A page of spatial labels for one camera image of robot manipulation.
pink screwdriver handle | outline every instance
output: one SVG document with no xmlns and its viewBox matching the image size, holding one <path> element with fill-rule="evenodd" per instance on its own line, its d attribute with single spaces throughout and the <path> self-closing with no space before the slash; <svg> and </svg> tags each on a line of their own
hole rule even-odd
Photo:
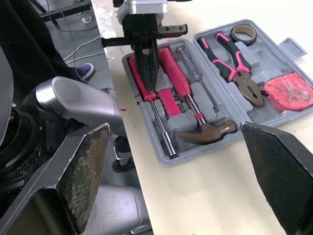
<svg viewBox="0 0 313 235">
<path fill-rule="evenodd" d="M 188 81 L 174 60 L 169 48 L 159 50 L 158 57 L 178 94 L 182 97 L 191 94 Z"/>
<path fill-rule="evenodd" d="M 147 90 L 145 84 L 143 83 L 141 76 L 137 70 L 135 57 L 133 56 L 132 58 L 130 58 L 128 63 L 129 63 L 129 66 L 131 67 L 135 82 L 136 82 L 137 87 L 139 89 L 139 92 L 141 94 L 141 98 L 144 101 L 149 101 L 150 99 L 155 100 L 157 98 L 157 94 L 155 92 L 153 92 L 153 93 L 148 92 L 148 90 Z"/>
</svg>

gray plastic tool case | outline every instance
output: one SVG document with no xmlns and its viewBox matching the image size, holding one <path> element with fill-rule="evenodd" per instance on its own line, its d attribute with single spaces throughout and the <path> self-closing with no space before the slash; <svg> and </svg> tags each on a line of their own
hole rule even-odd
<svg viewBox="0 0 313 235">
<path fill-rule="evenodd" d="M 244 121 L 275 127 L 282 123 L 305 116 L 313 111 L 313 106 L 311 106 L 302 112 L 278 112 L 272 107 L 266 97 L 264 97 L 265 104 L 262 107 L 254 108 L 242 96 L 235 83 L 226 83 L 225 80 L 220 77 L 218 69 L 209 61 L 200 45 L 197 43 L 197 40 L 204 37 L 216 56 L 234 68 L 230 54 L 228 54 L 228 52 L 215 40 L 215 36 L 218 32 L 222 32 L 224 35 L 229 35 L 231 29 L 240 24 L 248 25 L 257 31 L 257 40 L 253 45 L 247 47 L 242 42 L 236 43 L 236 45 L 241 50 L 245 59 L 251 64 L 252 79 L 261 89 L 263 89 L 263 86 L 267 81 L 293 71 L 297 72 L 311 87 L 313 87 L 313 82 L 294 63 L 297 58 L 303 56 L 306 52 L 292 39 L 286 39 L 279 46 L 276 45 L 254 22 L 250 20 L 243 20 L 198 33 L 194 36 L 193 44 L 185 39 L 177 39 L 159 45 L 159 49 L 168 47 L 171 50 L 186 78 L 192 83 L 192 75 L 188 74 L 184 63 L 176 53 L 178 47 L 186 48 L 198 73 L 202 76 L 202 80 L 207 90 L 219 107 L 219 112 L 216 113 L 213 110 L 212 102 L 200 83 L 194 83 L 191 85 L 194 99 L 207 122 L 212 125 L 220 125 L 222 122 L 231 119 L 236 123 L 238 129 L 237 133 L 226 135 L 223 140 L 213 144 L 194 145 L 186 143 L 179 140 L 177 134 L 180 131 L 188 132 L 197 130 L 197 121 L 192 111 L 183 103 L 186 113 L 171 117 L 168 120 L 161 102 L 156 100 L 156 107 L 159 110 L 159 114 L 162 117 L 166 130 L 172 137 L 173 145 L 178 154 L 177 157 L 170 159 L 161 138 L 160 130 L 156 124 L 151 105 L 149 102 L 143 102 L 141 97 L 137 96 L 136 99 L 140 103 L 140 108 L 156 156 L 162 165 L 172 167 L 178 164 L 187 163 L 197 157 L 221 149 L 242 139 L 243 135 L 240 132 L 240 125 Z M 134 93 L 139 94 L 128 64 L 129 58 L 133 55 L 134 54 L 126 55 L 123 58 L 123 65 Z M 159 74 L 156 91 L 167 87 L 171 88 L 172 86 L 173 85 L 166 75 Z"/>
</svg>

person's foot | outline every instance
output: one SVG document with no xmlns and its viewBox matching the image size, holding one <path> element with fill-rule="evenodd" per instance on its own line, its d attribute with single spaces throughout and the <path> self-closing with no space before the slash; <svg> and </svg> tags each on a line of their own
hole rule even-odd
<svg viewBox="0 0 313 235">
<path fill-rule="evenodd" d="M 79 76 L 82 80 L 88 79 L 94 72 L 94 67 L 92 64 L 86 63 L 78 67 L 80 73 Z"/>
</svg>

hammer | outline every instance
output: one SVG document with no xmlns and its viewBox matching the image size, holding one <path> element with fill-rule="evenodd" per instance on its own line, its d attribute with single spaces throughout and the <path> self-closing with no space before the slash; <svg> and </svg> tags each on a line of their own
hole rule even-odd
<svg viewBox="0 0 313 235">
<path fill-rule="evenodd" d="M 222 140 L 225 135 L 237 131 L 236 124 L 231 120 L 225 121 L 221 126 L 212 126 L 207 123 L 197 104 L 193 100 L 189 83 L 173 58 L 169 48 L 165 47 L 160 49 L 158 51 L 158 56 L 175 90 L 181 95 L 181 97 L 185 98 L 189 108 L 194 112 L 200 127 L 200 133 L 198 134 L 181 132 L 179 137 L 189 143 L 210 144 L 218 142 Z"/>
</svg>

white cable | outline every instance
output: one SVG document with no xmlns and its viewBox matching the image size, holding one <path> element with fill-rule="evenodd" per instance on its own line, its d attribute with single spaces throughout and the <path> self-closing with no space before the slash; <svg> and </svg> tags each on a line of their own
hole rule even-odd
<svg viewBox="0 0 313 235">
<path fill-rule="evenodd" d="M 76 58 L 75 60 L 77 61 L 77 60 L 81 60 L 81 59 L 85 59 L 85 58 L 88 58 L 88 57 L 101 55 L 101 54 L 105 54 L 105 52 L 103 51 L 103 52 L 95 53 L 95 54 L 92 54 L 92 55 L 86 55 L 86 56 L 83 56 L 83 57 Z M 66 64 L 68 65 L 68 64 L 70 64 L 72 62 L 74 62 L 74 60 L 67 61 Z"/>
<path fill-rule="evenodd" d="M 60 9 L 60 7 L 59 7 L 57 1 L 56 1 L 56 0 L 53 0 L 53 1 L 54 1 L 55 5 L 57 6 L 59 12 L 61 13 L 62 18 L 64 19 L 65 24 L 67 25 L 68 31 L 69 31 L 69 33 L 70 33 L 70 36 L 71 36 L 71 39 L 72 39 L 72 42 L 73 42 L 74 51 L 77 51 L 77 50 L 76 50 L 76 44 L 75 44 L 74 36 L 73 36 L 73 32 L 70 30 L 70 27 L 69 27 L 69 24 L 68 24 L 68 22 L 67 22 L 67 20 L 66 20 L 66 18 L 65 18 L 65 15 L 63 14 L 63 11 L 61 11 L 61 9 Z M 49 15 L 50 21 L 52 21 L 51 16 L 50 16 L 50 11 L 49 11 L 49 2 L 48 2 L 48 0 L 46 0 L 46 2 L 47 2 L 47 5 L 48 5 L 48 15 Z M 97 54 L 94 54 L 94 55 L 104 54 L 104 53 L 105 53 L 105 52 L 100 52 L 100 53 L 97 53 Z M 74 56 L 74 60 L 72 60 L 71 62 L 74 62 L 74 67 L 75 67 L 76 75 L 79 77 L 79 79 L 80 79 L 82 82 L 86 82 L 86 83 L 93 84 L 93 85 L 98 85 L 98 86 L 103 86 L 103 84 L 92 83 L 92 82 L 85 81 L 84 79 L 82 79 L 82 78 L 79 76 L 78 72 L 77 72 L 77 67 L 76 67 L 76 53 L 73 53 L 73 56 Z"/>
<path fill-rule="evenodd" d="M 67 60 L 68 58 L 70 58 L 74 53 L 76 53 L 80 48 L 82 48 L 83 46 L 92 43 L 94 41 L 96 41 L 98 38 L 100 38 L 100 35 L 92 40 L 90 40 L 89 42 L 83 43 L 81 44 L 75 51 L 73 51 L 70 55 L 68 55 L 67 57 L 65 57 L 63 60 Z"/>
</svg>

